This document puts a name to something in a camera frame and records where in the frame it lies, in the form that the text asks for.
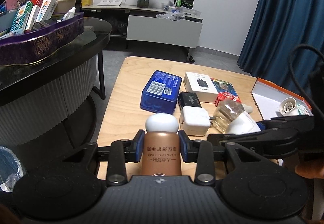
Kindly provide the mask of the right hand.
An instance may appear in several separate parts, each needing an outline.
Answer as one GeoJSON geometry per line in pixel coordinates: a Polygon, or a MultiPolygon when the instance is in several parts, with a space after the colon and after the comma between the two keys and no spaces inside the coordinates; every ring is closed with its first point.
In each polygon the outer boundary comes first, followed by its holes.
{"type": "Polygon", "coordinates": [[[299,155],[295,173],[308,179],[323,179],[323,153],[304,153],[299,155]]]}

